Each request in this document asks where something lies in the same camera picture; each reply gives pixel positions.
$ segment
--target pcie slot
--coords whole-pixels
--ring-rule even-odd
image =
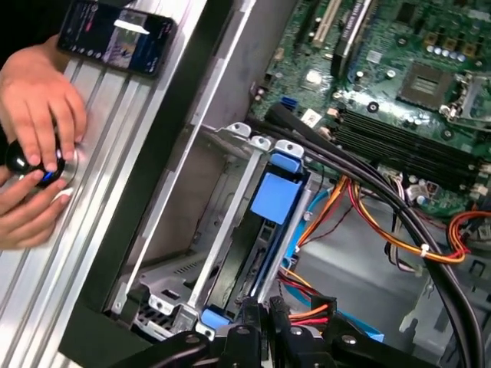
[[[466,168],[425,159],[401,147],[392,146],[348,129],[340,129],[336,133],[336,143],[366,159],[414,174],[446,189],[461,190],[461,185],[470,186],[475,179],[475,175]]]
[[[315,32],[314,40],[312,44],[321,48],[324,45],[325,38],[327,37],[329,30],[334,22],[334,17],[338,13],[339,7],[341,6],[342,0],[331,0],[328,7],[325,9],[324,16],[322,17],[321,24]]]
[[[341,37],[334,48],[331,63],[331,75],[342,77],[351,62],[351,56],[356,54],[361,42],[363,30],[377,7],[377,0],[357,0],[351,9],[351,14],[344,26]]]
[[[394,145],[402,146],[408,151],[418,151],[420,155],[424,154],[433,161],[448,162],[452,166],[461,164],[465,167],[469,164],[475,165],[478,161],[471,153],[349,111],[343,115],[342,125],[359,131],[366,136],[392,142]]]

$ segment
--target screw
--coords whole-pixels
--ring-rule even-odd
[[[302,329],[300,327],[292,327],[290,332],[294,335],[302,335]]]
[[[343,340],[343,343],[346,343],[348,345],[355,345],[356,344],[356,339],[350,335],[343,335],[341,337],[341,339]]]
[[[310,221],[311,219],[312,219],[312,212],[307,211],[306,213],[304,213],[304,220],[305,221]]]
[[[199,338],[196,337],[196,336],[193,336],[193,335],[189,335],[187,338],[186,338],[186,342],[187,343],[198,343],[199,342]]]
[[[240,335],[248,335],[249,334],[249,330],[246,327],[240,326],[237,329],[237,333],[240,334]]]

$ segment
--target green circuit board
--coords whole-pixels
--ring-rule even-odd
[[[484,163],[491,161],[491,140],[487,137],[491,128],[491,2],[379,0],[346,71],[342,77],[333,77],[334,49],[356,2],[360,0],[341,2],[322,47],[312,44],[311,34],[298,44],[298,33],[306,17],[311,17],[308,10],[312,0],[299,2],[267,70],[267,88],[256,96],[252,112],[263,118],[272,104],[283,97],[291,98],[297,102],[292,112],[301,117],[306,110],[313,110],[319,116],[313,127],[322,130],[336,126],[332,111],[343,103],[360,116],[472,153]],[[329,0],[320,1],[313,18],[321,18],[328,6]],[[408,19],[404,13],[409,10]],[[438,109],[399,98],[408,76],[421,69],[419,65],[451,76],[445,101],[455,98],[456,76],[462,79],[472,73],[482,78],[479,93],[468,109],[469,119],[449,122]],[[423,89],[435,87],[427,82],[421,79],[414,83]],[[377,104],[376,112],[369,111],[368,105],[373,103]],[[479,175],[476,182],[487,187],[488,181],[487,175]],[[470,203],[468,190],[433,189],[420,206],[434,218],[448,219]]]

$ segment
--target fingernail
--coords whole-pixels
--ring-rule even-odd
[[[58,180],[58,184],[56,185],[59,189],[63,189],[67,185],[67,182],[64,180]]]
[[[74,158],[74,152],[73,151],[67,151],[64,155],[63,158],[66,160],[71,160]]]
[[[56,163],[49,163],[48,165],[46,165],[46,171],[49,171],[50,173],[54,173],[56,169]]]
[[[34,171],[34,179],[41,180],[43,179],[44,173],[41,170]]]
[[[30,155],[28,161],[31,165],[37,166],[41,163],[41,157],[39,157],[38,155]]]

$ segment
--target hand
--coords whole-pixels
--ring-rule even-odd
[[[31,172],[0,192],[0,250],[41,245],[53,232],[56,220],[70,198],[61,195],[54,199],[66,185],[63,180],[58,180],[24,202],[42,176],[41,170]],[[0,186],[9,177],[7,168],[0,166]]]
[[[28,162],[56,171],[53,119],[61,152],[74,157],[87,123],[84,102],[42,46],[13,54],[0,71],[0,121],[9,142],[18,139]]]

